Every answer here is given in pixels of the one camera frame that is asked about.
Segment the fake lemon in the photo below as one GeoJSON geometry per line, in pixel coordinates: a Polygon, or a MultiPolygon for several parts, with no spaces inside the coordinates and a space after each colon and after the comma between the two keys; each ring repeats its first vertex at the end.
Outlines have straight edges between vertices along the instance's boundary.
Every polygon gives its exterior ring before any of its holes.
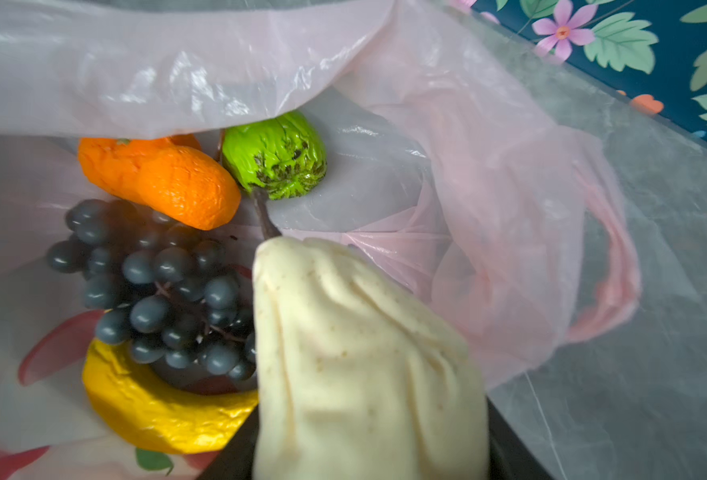
{"type": "Polygon", "coordinates": [[[221,450],[258,404],[258,391],[203,396],[167,383],[132,361],[127,345],[93,340],[82,381],[92,408],[144,450],[171,455],[221,450]]]}

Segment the orange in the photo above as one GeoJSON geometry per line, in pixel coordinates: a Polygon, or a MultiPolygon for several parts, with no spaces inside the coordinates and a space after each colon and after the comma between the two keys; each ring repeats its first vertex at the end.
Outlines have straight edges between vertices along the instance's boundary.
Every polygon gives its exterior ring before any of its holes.
{"type": "Polygon", "coordinates": [[[88,180],[111,195],[141,204],[142,198],[135,188],[140,167],[160,149],[174,145],[202,148],[193,135],[155,140],[83,138],[77,156],[88,180]]]}
{"type": "Polygon", "coordinates": [[[186,225],[212,230],[231,221],[242,193],[218,162],[190,147],[168,147],[143,162],[142,203],[186,225]]]}

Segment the grape stem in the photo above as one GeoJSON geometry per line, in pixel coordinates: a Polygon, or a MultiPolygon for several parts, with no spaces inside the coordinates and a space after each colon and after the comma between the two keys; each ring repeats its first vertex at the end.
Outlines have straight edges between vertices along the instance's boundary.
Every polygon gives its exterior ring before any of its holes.
{"type": "Polygon", "coordinates": [[[208,325],[208,324],[207,324],[207,327],[209,327],[210,329],[212,329],[214,332],[220,333],[220,334],[223,336],[223,338],[224,338],[225,340],[230,340],[230,341],[232,341],[232,342],[240,342],[240,343],[244,343],[244,342],[247,341],[246,339],[241,339],[241,338],[239,338],[239,337],[237,337],[237,336],[233,336],[231,333],[226,333],[225,330],[223,330],[223,329],[220,328],[219,326],[214,326],[214,325],[208,325]]]}

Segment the pink plastic bag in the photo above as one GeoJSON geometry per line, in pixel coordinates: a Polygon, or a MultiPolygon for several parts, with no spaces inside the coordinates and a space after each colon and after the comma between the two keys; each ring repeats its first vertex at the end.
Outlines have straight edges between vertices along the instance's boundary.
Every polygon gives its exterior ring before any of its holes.
{"type": "MultiPolygon", "coordinates": [[[[598,140],[556,125],[425,2],[164,14],[0,2],[0,134],[156,138],[295,108],[327,143],[329,173],[273,203],[274,221],[360,248],[464,334],[490,388],[634,312],[635,249],[598,140]],[[586,209],[607,229],[608,274],[570,324],[586,209]]],[[[0,458],[51,446],[8,465],[25,479],[139,478],[86,402],[81,343],[38,353],[87,325],[63,323],[82,312],[81,279],[38,260],[66,236],[65,210],[102,195],[70,145],[0,137],[0,458]]],[[[258,237],[246,203],[217,232],[239,239],[245,265],[258,237]]],[[[170,478],[201,467],[172,461],[170,478]]]]}

